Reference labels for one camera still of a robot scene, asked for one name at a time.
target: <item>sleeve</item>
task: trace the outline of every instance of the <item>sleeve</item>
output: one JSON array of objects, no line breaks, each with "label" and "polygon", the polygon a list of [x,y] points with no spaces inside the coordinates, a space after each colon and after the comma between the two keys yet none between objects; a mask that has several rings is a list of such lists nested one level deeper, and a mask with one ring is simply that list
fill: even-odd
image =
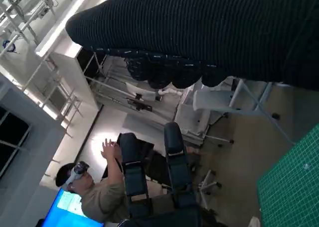
[{"label": "sleeve", "polygon": [[99,206],[105,215],[112,213],[123,201],[125,197],[124,183],[107,185],[101,188],[99,195]]}]

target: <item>table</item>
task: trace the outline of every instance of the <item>table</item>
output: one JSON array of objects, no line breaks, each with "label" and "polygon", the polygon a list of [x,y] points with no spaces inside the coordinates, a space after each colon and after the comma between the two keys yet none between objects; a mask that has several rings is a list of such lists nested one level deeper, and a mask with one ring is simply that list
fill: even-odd
[{"label": "table", "polygon": [[319,125],[257,186],[264,227],[319,226]]}]

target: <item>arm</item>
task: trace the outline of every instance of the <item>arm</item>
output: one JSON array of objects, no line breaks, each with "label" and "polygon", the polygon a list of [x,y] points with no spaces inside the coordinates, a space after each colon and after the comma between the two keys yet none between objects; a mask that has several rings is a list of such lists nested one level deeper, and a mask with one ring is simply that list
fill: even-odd
[{"label": "arm", "polygon": [[105,140],[102,144],[102,156],[108,163],[108,179],[101,182],[98,198],[99,207],[108,221],[118,221],[117,218],[127,218],[128,212],[124,204],[125,186],[122,172],[115,160],[115,156],[120,154],[118,144]]},{"label": "arm", "polygon": [[102,143],[103,151],[102,156],[107,160],[108,163],[108,184],[119,184],[123,182],[123,174],[119,169],[119,166],[115,160],[115,156],[119,155],[120,147],[115,142],[105,139]]}]

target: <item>ceiling light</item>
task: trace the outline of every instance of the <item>ceiling light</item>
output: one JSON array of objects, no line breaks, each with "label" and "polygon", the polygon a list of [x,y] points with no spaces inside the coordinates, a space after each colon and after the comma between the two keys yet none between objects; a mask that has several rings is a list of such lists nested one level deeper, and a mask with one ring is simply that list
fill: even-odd
[{"label": "ceiling light", "polygon": [[52,47],[55,40],[59,37],[65,28],[68,19],[73,16],[76,11],[83,4],[84,0],[73,0],[70,8],[62,15],[62,17],[54,24],[54,26],[47,33],[45,38],[37,46],[35,52],[38,56],[43,57],[46,52]]}]

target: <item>beige floor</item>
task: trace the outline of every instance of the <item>beige floor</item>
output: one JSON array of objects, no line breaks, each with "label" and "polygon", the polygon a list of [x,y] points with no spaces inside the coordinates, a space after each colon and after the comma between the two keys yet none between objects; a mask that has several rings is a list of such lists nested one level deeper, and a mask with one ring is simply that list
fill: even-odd
[{"label": "beige floor", "polygon": [[[319,93],[275,87],[266,109],[279,113],[281,127],[298,140],[319,122]],[[292,146],[263,116],[230,115],[213,125],[209,134],[235,140],[222,148],[206,140],[201,149],[199,175],[213,169],[223,185],[208,197],[209,206],[229,227],[247,227],[252,216],[260,217],[256,181]]]}]

